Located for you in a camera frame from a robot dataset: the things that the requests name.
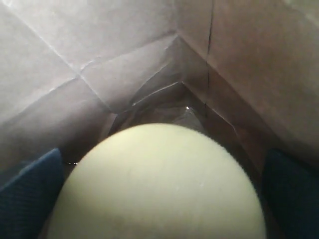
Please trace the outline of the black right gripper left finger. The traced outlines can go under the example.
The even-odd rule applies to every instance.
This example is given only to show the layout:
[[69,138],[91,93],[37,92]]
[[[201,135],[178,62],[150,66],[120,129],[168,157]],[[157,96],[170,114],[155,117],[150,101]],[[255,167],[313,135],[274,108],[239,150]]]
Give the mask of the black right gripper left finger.
[[0,237],[36,239],[63,184],[63,160],[57,148],[1,172]]

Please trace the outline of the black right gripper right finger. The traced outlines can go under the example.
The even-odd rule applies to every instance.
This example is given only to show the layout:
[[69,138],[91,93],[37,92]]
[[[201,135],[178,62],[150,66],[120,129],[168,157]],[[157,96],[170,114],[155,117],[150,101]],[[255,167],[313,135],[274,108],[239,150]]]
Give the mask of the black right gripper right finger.
[[288,239],[319,237],[319,172],[278,149],[265,157],[262,193]]

